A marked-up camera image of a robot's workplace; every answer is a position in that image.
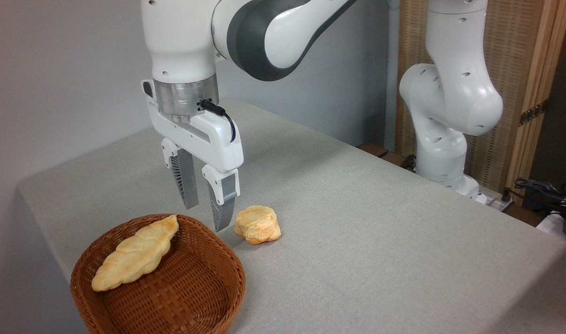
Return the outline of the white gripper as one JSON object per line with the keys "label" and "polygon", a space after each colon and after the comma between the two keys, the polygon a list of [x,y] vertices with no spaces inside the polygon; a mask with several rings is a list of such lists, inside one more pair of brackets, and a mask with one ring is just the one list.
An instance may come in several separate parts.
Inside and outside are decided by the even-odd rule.
{"label": "white gripper", "polygon": [[173,116],[160,112],[152,80],[141,81],[152,125],[165,139],[162,152],[187,210],[199,204],[193,156],[207,165],[203,177],[212,207],[214,229],[230,225],[236,197],[240,195],[237,168],[244,163],[238,127],[226,116],[201,110],[193,116]]}

